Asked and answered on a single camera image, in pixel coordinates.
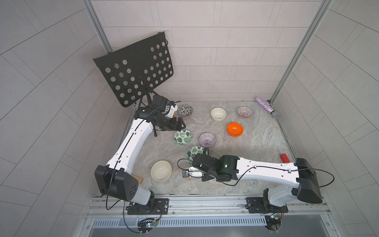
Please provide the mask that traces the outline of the green leaf bowl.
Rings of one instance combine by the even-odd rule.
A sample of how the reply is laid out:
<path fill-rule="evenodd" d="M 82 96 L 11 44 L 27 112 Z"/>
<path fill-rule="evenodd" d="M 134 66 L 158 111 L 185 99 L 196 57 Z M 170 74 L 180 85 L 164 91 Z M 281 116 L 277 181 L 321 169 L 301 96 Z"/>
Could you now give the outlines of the green leaf bowl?
<path fill-rule="evenodd" d="M 193 162 L 193 158 L 197 155 L 197 154 L 209 154 L 209 149 L 208 148 L 204 148 L 204 147 L 201 147 L 201 146 L 195 146 L 195 147 L 192 147 L 190 148 L 188 151 L 187 151 L 187 154 L 186 154 L 186 160 L 187 160 L 187 163 L 189 165 L 192 165 L 192 162 Z"/>
<path fill-rule="evenodd" d="M 192 138 L 192 133 L 187 129 L 182 129 L 174 134 L 174 142 L 180 146 L 184 146 L 191 143 Z"/>

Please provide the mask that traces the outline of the cream bowl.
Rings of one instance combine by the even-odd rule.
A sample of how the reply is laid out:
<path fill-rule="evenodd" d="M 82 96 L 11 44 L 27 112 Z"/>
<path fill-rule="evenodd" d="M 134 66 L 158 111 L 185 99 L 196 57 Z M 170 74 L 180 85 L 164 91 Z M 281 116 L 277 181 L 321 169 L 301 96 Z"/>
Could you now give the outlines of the cream bowl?
<path fill-rule="evenodd" d="M 172 173 L 172 166 L 168 161 L 158 161 L 151 169 L 151 177 L 157 182 L 166 181 Z"/>
<path fill-rule="evenodd" d="M 215 121 L 223 121 L 227 116 L 227 112 L 223 108 L 213 108 L 211 110 L 211 117 Z"/>

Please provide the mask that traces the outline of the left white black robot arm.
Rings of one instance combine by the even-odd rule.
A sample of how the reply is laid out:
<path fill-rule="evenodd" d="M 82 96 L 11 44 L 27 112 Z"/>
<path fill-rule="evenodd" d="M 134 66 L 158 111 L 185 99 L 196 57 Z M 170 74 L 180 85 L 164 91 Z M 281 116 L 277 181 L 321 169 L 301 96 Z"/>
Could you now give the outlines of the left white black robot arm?
<path fill-rule="evenodd" d="M 139 108 L 121 146 L 105 166 L 98 166 L 95 179 L 101 194 L 142 206 L 154 205 L 154 193 L 139 186 L 132 170 L 138 154 L 150 133 L 159 127 L 161 131 L 180 131 L 186 128 L 182 118 L 175 118 L 177 105 L 147 106 Z"/>

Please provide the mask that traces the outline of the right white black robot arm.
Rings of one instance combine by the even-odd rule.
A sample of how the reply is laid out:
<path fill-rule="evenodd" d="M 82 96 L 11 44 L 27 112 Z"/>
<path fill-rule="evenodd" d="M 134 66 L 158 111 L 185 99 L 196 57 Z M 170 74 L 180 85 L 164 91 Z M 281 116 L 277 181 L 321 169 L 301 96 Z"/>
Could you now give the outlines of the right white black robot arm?
<path fill-rule="evenodd" d="M 203 182 L 215 179 L 226 183 L 231 180 L 262 180 L 278 183 L 274 189 L 264 191 L 266 207 L 283 207 L 295 199 L 305 203 L 322 203 L 316 171 L 305 159 L 294 163 L 265 163 L 238 156 L 225 155 L 219 159 L 206 154 L 194 156 L 188 173 Z"/>

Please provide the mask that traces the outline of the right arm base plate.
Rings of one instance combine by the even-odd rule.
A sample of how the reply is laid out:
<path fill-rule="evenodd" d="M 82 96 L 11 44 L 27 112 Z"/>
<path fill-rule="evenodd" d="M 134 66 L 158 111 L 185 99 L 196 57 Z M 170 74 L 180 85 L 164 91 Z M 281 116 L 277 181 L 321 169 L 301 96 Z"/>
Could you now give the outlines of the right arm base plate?
<path fill-rule="evenodd" d="M 266 197 L 248 197 L 245 208 L 250 214 L 275 214 L 275 213 L 288 213 L 287 206 L 274 206 L 271 205 Z"/>

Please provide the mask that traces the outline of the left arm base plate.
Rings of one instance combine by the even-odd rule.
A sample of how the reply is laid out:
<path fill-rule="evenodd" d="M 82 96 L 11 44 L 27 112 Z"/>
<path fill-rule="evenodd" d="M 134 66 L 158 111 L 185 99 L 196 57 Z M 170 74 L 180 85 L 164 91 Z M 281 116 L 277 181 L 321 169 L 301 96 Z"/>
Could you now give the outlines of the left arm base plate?
<path fill-rule="evenodd" d="M 168 198 L 156 198 L 154 202 L 150 201 L 147 205 L 132 202 L 126 210 L 128 215 L 166 215 L 168 207 Z"/>

